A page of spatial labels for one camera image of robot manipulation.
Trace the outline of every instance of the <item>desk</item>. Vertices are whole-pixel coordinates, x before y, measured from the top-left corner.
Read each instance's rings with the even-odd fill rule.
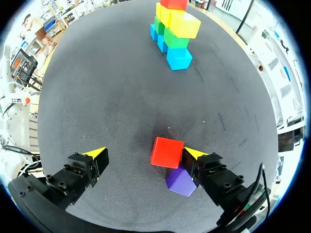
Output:
[[[169,169],[150,164],[155,137],[217,152],[247,186],[264,162],[271,187],[275,117],[245,52],[194,8],[187,11],[202,25],[188,47],[193,61],[171,71],[150,37],[156,2],[102,8],[65,31],[40,95],[41,160],[45,174],[54,174],[74,152],[107,146],[109,166],[69,213],[116,229],[201,233],[223,211],[203,189],[186,198],[166,187]]]

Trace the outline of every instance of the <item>cable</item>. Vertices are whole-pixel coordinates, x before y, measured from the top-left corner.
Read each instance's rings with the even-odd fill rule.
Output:
[[[235,212],[232,213],[231,218],[229,218],[229,220],[227,221],[226,225],[228,223],[230,223],[235,217],[239,216],[240,213],[245,209],[247,204],[250,202],[250,200],[254,197],[255,192],[258,189],[260,178],[261,178],[261,175],[262,175],[262,167],[263,167],[263,163],[261,163],[260,166],[259,166],[258,174],[257,174],[256,180],[254,182],[254,185],[253,185],[250,193],[248,194],[247,198],[245,199],[245,201],[240,206],[240,209],[238,211],[235,211]]]
[[[213,230],[211,230],[208,233],[219,232],[220,230],[225,228],[226,225],[228,225],[234,218],[236,218],[237,216],[239,216],[241,214],[241,212],[245,209],[245,207],[250,202],[250,200],[254,197],[255,192],[258,189],[260,178],[262,175],[262,167],[263,167],[263,163],[261,163],[259,166],[259,170],[258,170],[256,180],[254,182],[254,185],[253,185],[250,193],[248,194],[247,198],[245,199],[245,201],[227,218],[227,220],[224,220],[222,224],[220,224],[219,226],[217,226],[216,228],[214,228]]]
[[[264,184],[264,192],[266,194],[266,197],[267,197],[267,203],[268,203],[268,210],[267,210],[267,215],[266,215],[266,219],[268,218],[269,216],[269,213],[270,213],[270,198],[269,198],[269,193],[268,193],[268,188],[267,188],[267,181],[266,181],[266,173],[265,173],[265,170],[264,170],[264,166],[263,166],[263,169],[262,169],[262,177],[263,177],[263,184]]]
[[[11,104],[4,110],[4,112],[3,112],[3,114],[2,114],[2,118],[3,118],[4,114],[5,114],[14,104],[15,104],[15,103],[11,103]]]
[[[35,163],[33,163],[33,164],[28,164],[26,167],[24,167],[24,169],[20,172],[20,174],[18,175],[18,177],[20,177],[22,174],[24,174],[25,171],[26,171],[31,165],[34,165]]]
[[[22,148],[19,148],[19,147],[15,147],[15,146],[10,146],[10,145],[5,145],[2,147],[3,149],[5,150],[8,150],[8,151],[12,151],[12,152],[15,152],[15,153],[19,153],[19,154],[27,154],[27,155],[33,155],[35,157],[39,157],[40,154],[33,154],[25,149],[22,149]]]

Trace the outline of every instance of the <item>bolt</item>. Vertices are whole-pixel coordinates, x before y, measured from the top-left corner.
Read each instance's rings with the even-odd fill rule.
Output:
[[[64,164],[64,169],[68,170],[70,168],[69,164]]]
[[[58,186],[61,187],[62,189],[66,189],[67,188],[67,185],[63,181],[59,182]]]
[[[239,182],[243,182],[243,179],[244,179],[244,176],[242,176],[242,175],[239,175],[239,176],[237,177],[237,180],[238,180]]]
[[[231,187],[231,184],[230,183],[224,183],[224,188],[225,189],[229,189]]]
[[[81,171],[79,168],[76,168],[76,169],[74,170],[74,172],[75,172],[76,174],[81,174],[81,173],[82,173],[82,171]]]
[[[210,168],[210,169],[208,170],[208,173],[209,173],[210,175],[214,174],[214,173],[215,173],[215,169]]]
[[[50,181],[52,181],[52,180],[53,180],[53,176],[52,176],[52,175],[47,175],[47,176],[46,176],[46,179],[47,179],[47,181],[49,181],[49,182],[50,182]]]

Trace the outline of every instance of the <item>gray table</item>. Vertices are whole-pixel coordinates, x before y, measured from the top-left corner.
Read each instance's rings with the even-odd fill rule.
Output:
[[[108,147],[110,164],[96,186],[67,211],[89,222],[136,231],[200,233],[222,209],[203,189],[186,198],[152,166],[156,136],[216,152],[245,185],[260,162],[271,186],[277,133],[264,83],[239,45],[196,9],[202,25],[188,46],[187,70],[171,71],[150,37],[156,1],[130,1],[72,23],[45,74],[38,135],[45,174],[73,152]]]

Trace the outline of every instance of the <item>yellow cube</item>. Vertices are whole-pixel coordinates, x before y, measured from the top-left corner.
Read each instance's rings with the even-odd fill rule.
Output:
[[[170,21],[170,30],[179,38],[196,38],[201,21],[189,13],[173,12]]]
[[[161,4],[160,2],[157,2],[156,5],[155,5],[155,15],[158,17],[158,18],[161,18]]]
[[[170,27],[170,21],[171,21],[171,14],[177,13],[177,14],[184,14],[185,11],[182,10],[174,10],[174,9],[167,9],[164,6],[161,6],[161,18],[160,21],[164,24],[165,27]]]

